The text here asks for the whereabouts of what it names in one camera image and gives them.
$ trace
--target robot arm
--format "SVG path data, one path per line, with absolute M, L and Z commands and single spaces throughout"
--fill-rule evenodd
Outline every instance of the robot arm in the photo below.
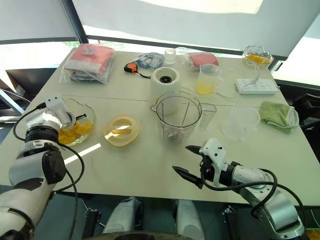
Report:
M 174 166 L 173 169 L 185 180 L 194 183 L 198 188 L 203 184 L 212 190 L 232 190 L 228 187 L 261 182 L 248 187 L 234 189 L 251 206 L 260 203 L 271 191 L 272 185 L 264 184 L 272 182 L 273 178 L 268 173 L 258 168 L 245 167 L 239 163 L 226 161 L 226 151 L 216 138 L 211 138 L 200 146 L 187 146 L 191 152 L 202 156 L 200 163 L 201 178 L 192 175 L 188 170 Z M 296 239 L 304 232 L 305 228 L 294 205 L 278 189 L 272 197 L 255 212 L 260 226 L 265 230 L 269 238 L 274 240 Z
M 59 94 L 48 97 L 45 105 L 26 117 L 25 142 L 9 170 L 14 189 L 0 195 L 1 240 L 32 239 L 56 183 L 66 175 L 58 133 L 72 127 L 76 117 Z

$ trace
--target tape measure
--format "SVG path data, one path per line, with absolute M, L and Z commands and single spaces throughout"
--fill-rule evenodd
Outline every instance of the tape measure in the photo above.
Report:
M 138 72 L 138 64 L 134 62 L 130 62 L 124 66 L 124 71 L 131 74 L 140 74 L 141 77 L 144 77 L 146 79 L 150 79 L 151 76 L 144 76 L 141 73 Z

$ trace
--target green cloth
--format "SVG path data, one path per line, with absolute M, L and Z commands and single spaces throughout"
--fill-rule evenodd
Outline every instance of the green cloth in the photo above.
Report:
M 291 133 L 299 125 L 298 113 L 293 106 L 272 101 L 261 104 L 259 114 L 261 121 L 284 133 Z

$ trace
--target white power strip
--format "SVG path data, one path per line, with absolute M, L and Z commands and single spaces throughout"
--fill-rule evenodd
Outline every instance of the white power strip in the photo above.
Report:
M 278 86 L 272 79 L 259 79 L 257 82 L 252 83 L 252 79 L 241 78 L 237 79 L 235 86 L 240 94 L 276 94 Z

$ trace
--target glass bowl with mango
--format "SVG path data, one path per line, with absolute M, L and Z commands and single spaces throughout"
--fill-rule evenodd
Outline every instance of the glass bowl with mango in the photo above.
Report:
M 245 64 L 248 61 L 252 61 L 257 66 L 263 67 L 268 66 L 274 58 L 270 53 L 265 51 L 263 46 L 250 45 L 244 49 L 242 59 Z
M 68 98 L 64 103 L 76 117 L 83 114 L 86 115 L 86 117 L 77 120 L 73 127 L 68 129 L 62 128 L 59 131 L 59 142 L 71 147 L 83 143 L 90 136 L 95 124 L 96 115 L 90 106 L 72 98 Z

